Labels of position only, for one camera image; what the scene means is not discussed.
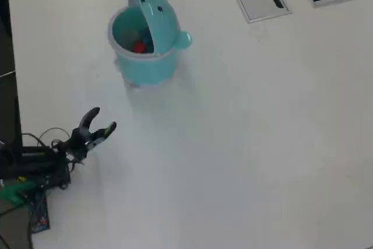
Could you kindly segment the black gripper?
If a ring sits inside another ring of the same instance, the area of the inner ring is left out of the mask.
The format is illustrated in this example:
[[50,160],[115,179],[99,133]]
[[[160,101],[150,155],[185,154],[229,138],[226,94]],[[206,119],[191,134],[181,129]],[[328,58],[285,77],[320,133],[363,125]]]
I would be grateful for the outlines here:
[[100,112],[100,107],[89,110],[81,119],[79,126],[72,130],[71,137],[62,144],[62,150],[72,155],[76,162],[87,157],[88,151],[104,142],[116,129],[117,123],[112,122],[107,128],[90,133],[90,125]]

